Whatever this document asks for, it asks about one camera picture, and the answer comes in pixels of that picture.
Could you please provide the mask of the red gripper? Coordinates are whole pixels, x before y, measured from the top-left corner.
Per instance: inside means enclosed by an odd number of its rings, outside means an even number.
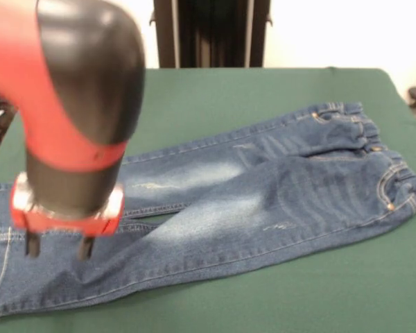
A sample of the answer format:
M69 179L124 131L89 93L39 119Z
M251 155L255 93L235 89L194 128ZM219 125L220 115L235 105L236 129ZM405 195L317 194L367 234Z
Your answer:
M125 196L123 186L117 183L105 204L89 216L80 218L63 216L36 203L27 173L16 177L10 195L10 215L17 229L25 229L25 256L40 255L40 235L37 232L62 230L83 234L78 249L78 260L92 256L96 237L114 234L123 213Z

